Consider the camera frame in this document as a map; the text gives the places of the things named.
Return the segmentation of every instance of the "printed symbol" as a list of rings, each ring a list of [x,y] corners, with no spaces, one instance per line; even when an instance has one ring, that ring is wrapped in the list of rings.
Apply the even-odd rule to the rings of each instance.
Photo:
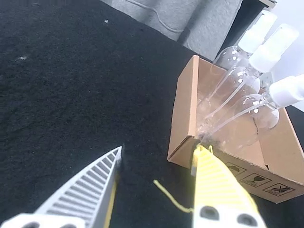
[[[239,167],[235,164],[232,164],[230,162],[226,163],[226,166],[229,168],[229,170],[232,172],[233,175],[237,176],[243,172],[245,172],[246,170],[243,169],[242,167]]]
[[[273,194],[275,196],[282,196],[286,193],[294,191],[294,189],[292,189],[292,188],[290,188],[286,185],[283,185],[281,183],[278,183],[278,184],[275,184],[271,187],[268,187],[268,188],[264,189],[263,191],[266,191],[266,192],[268,192],[270,194]]]
[[[245,184],[249,184],[253,187],[261,186],[262,184],[265,184],[270,181],[271,181],[270,179],[263,177],[256,173],[252,173],[251,175],[241,179],[241,182],[243,182]]]

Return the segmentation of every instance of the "ridged texture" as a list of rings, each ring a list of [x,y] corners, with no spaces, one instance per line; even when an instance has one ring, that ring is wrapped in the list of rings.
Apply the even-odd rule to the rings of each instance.
[[[86,228],[91,227],[120,149],[121,147],[108,152],[81,170],[56,191],[36,213],[79,217],[85,220]]]
[[[257,211],[250,195],[221,160],[205,148],[196,151],[194,156],[197,159],[194,207],[229,205],[237,209]]]

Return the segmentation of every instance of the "bottle neck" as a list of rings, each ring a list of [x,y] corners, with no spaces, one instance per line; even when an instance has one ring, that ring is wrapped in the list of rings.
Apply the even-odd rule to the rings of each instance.
[[[248,73],[255,78],[259,78],[263,74],[262,72],[258,71],[253,66],[251,66],[250,63],[248,63],[248,66],[246,68],[247,68]]]
[[[270,94],[268,92],[265,92],[262,94],[263,98],[262,98],[262,103],[271,108],[272,110],[277,110],[282,108],[281,106],[278,106],[272,99],[272,97],[270,96]]]
[[[242,55],[243,57],[246,58],[250,58],[250,56],[252,56],[252,53],[246,52],[243,49],[241,49],[239,46],[237,46],[237,51],[240,55]]]

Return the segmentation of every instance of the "dust speck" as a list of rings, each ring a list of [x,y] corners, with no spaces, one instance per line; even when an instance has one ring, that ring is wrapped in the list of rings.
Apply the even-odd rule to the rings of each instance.
[[[27,56],[21,56],[21,57],[19,57],[18,59],[19,59],[19,60],[27,60],[28,57],[27,57]]]

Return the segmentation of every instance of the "screw hole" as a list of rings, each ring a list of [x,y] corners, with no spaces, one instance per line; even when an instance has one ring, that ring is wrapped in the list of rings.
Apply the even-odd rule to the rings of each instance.
[[[244,224],[244,225],[251,226],[251,227],[257,227],[257,221],[251,215],[241,214],[238,216],[237,219],[238,219],[237,222],[239,224]]]
[[[66,224],[66,225],[62,226],[61,228],[77,228],[77,227],[73,224]]]
[[[38,228],[40,225],[37,222],[30,222],[24,225],[22,228]]]
[[[219,213],[214,207],[206,206],[200,210],[200,216],[211,220],[219,220]]]

